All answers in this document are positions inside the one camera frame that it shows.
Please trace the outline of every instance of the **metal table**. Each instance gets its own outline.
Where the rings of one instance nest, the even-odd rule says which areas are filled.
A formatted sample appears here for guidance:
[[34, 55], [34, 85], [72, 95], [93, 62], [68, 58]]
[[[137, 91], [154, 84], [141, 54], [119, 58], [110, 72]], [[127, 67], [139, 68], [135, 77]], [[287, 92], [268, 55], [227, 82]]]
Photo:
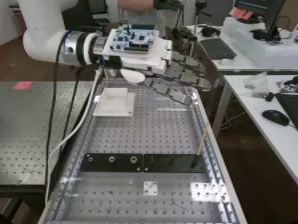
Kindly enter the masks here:
[[[34, 82], [16, 91], [14, 82], [0, 84], [0, 195], [44, 193], [45, 142], [52, 104], [50, 82]], [[61, 141], [74, 82], [58, 82], [50, 148]], [[78, 84], [69, 129], [81, 111], [91, 82]]]
[[[93, 105], [40, 223], [246, 223], [210, 127], [205, 173], [80, 171], [87, 153], [187, 155], [197, 151], [207, 122], [197, 91], [177, 86], [197, 97], [191, 107], [122, 81], [105, 81], [97, 95], [103, 88], [118, 87], [135, 93], [133, 117], [93, 117]], [[157, 183], [155, 195], [145, 195], [146, 181]]]

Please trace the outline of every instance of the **computer mouse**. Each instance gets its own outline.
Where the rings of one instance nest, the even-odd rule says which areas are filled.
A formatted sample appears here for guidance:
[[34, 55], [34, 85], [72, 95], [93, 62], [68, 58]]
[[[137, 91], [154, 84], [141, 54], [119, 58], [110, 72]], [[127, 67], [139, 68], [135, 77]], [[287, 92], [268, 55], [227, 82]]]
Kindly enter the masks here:
[[282, 126], [287, 126], [290, 124], [290, 119], [287, 116], [276, 110], [266, 110], [262, 115], [267, 120]]

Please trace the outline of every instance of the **keyboard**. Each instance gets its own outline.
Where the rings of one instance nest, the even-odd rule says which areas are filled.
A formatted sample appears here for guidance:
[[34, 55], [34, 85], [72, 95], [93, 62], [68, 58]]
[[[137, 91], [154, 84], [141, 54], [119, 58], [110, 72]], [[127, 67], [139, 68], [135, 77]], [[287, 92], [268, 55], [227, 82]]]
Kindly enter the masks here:
[[211, 60], [232, 59], [236, 54], [221, 38], [199, 41]]

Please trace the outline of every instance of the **person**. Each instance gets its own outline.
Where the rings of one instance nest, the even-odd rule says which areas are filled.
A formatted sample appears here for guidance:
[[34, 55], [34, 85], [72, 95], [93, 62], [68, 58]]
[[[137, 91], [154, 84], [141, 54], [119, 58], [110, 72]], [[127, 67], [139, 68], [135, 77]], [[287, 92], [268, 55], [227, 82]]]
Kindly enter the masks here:
[[183, 5], [178, 0], [118, 0], [118, 7], [127, 11], [129, 24], [155, 25], [159, 36], [165, 37], [165, 17], [161, 10], [177, 11]]

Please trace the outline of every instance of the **monitor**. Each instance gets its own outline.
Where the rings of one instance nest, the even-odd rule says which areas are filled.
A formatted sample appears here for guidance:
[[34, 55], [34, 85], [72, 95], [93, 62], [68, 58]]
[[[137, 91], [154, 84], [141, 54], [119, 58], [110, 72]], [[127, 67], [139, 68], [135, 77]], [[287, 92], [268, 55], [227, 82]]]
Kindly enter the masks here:
[[284, 0], [235, 0], [235, 7], [262, 16], [264, 30], [255, 30], [254, 38], [266, 41], [279, 41], [280, 36], [276, 29], [276, 18], [284, 4]]
[[279, 16], [279, 12], [282, 10], [282, 6], [284, 4], [284, 0], [272, 0], [270, 8], [264, 15], [264, 26], [268, 34], [274, 32], [276, 28], [276, 19]]
[[266, 14], [272, 1], [274, 0], [236, 0], [235, 7], [262, 16]]

